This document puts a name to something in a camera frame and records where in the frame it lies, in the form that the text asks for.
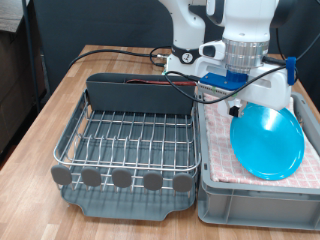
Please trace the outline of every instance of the wooden countertop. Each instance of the wooden countertop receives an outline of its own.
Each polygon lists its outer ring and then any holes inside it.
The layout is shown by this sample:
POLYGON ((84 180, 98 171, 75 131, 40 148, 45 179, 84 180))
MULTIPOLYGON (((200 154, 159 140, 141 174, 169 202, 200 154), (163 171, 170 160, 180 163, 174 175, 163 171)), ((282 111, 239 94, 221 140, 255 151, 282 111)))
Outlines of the wooden countertop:
MULTIPOLYGON (((84 52, 115 47, 86 46, 84 52)), ((146 48, 122 50, 149 53, 146 48)), ((91 218, 62 200, 50 169, 53 149, 86 79, 97 72, 160 74, 148 58, 100 53, 76 63, 0 171, 0 239, 320 239, 317 232, 205 224, 196 204, 162 222, 91 218)), ((298 85, 295 89, 302 92, 298 85)))
POLYGON ((0 0, 0 30, 15 33, 23 17, 21 0, 0 0))

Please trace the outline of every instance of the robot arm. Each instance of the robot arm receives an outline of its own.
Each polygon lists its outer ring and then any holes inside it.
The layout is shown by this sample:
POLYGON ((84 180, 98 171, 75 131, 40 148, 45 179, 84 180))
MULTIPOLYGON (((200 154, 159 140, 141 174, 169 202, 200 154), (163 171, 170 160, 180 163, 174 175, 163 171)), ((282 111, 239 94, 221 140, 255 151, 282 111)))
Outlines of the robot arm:
POLYGON ((206 0, 159 0, 173 21, 173 44, 181 49, 198 49, 204 41, 205 23, 189 5, 206 5, 206 0))
POLYGON ((165 71, 194 74, 200 57, 199 46, 204 42, 205 23, 189 10, 190 5, 206 5, 206 0, 159 0, 170 12, 173 22, 172 54, 165 71))
MULTIPOLYGON (((294 6, 289 4, 293 2, 295 0, 208 0, 208 17, 225 29, 221 41, 200 46, 202 57, 195 71, 195 75, 201 77, 199 88, 211 95, 225 96, 250 79, 276 68, 262 62, 268 53, 270 25, 279 7, 291 14, 288 6, 294 6)), ((290 94, 291 85, 283 69, 250 84, 229 100, 280 110, 289 103, 290 94)))

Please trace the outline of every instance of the gray plastic tray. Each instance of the gray plastic tray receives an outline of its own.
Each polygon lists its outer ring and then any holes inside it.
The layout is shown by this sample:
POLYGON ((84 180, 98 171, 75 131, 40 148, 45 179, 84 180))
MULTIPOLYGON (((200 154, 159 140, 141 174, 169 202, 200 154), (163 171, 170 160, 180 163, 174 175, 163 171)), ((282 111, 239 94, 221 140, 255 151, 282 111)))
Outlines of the gray plastic tray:
MULTIPOLYGON (((320 126, 305 100, 293 93, 294 111, 319 154, 320 126)), ((206 223, 320 230, 320 190, 213 182, 204 107, 199 104, 201 181, 198 216, 206 223)))

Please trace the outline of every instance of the checkered cloth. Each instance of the checkered cloth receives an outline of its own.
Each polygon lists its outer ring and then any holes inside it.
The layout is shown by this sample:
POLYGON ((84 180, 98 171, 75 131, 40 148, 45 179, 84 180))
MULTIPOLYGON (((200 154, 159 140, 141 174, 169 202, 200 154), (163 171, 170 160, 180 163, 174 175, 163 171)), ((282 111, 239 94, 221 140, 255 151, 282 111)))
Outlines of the checkered cloth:
MULTIPOLYGON (((207 101, 214 98, 205 95, 207 101)), ((288 109, 293 113, 293 99, 288 109)), ((234 155, 230 143, 232 119, 218 113, 218 104, 205 105, 207 137, 211 167, 211 180, 214 182, 243 183, 278 187, 320 188, 320 158, 309 142, 305 140, 305 153, 298 170, 290 177, 279 181, 267 181, 249 173, 234 155)))

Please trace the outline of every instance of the blue plastic plate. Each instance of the blue plastic plate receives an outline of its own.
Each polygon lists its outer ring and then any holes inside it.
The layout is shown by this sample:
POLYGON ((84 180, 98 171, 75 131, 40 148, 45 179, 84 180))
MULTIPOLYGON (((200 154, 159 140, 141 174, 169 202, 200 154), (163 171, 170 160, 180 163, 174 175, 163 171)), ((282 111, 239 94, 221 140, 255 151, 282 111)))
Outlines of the blue plastic plate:
POLYGON ((253 175, 280 180, 293 174, 303 159, 304 137, 297 119, 287 109, 275 111, 249 103, 241 118, 233 118, 232 148, 253 175))

